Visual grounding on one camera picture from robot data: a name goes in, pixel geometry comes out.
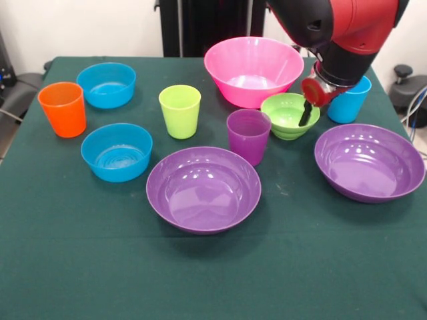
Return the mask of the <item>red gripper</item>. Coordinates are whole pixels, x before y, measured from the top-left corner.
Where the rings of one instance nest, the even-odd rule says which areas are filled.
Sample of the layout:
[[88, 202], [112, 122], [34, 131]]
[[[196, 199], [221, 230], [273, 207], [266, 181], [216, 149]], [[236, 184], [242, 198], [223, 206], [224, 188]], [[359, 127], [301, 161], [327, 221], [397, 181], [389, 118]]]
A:
[[304, 112], [298, 123], [299, 127], [304, 127], [308, 124], [313, 108], [312, 105], [323, 107], [340, 94], [352, 88], [352, 86], [342, 87], [333, 85], [318, 76], [306, 77], [302, 80], [301, 87], [306, 101], [304, 102]]

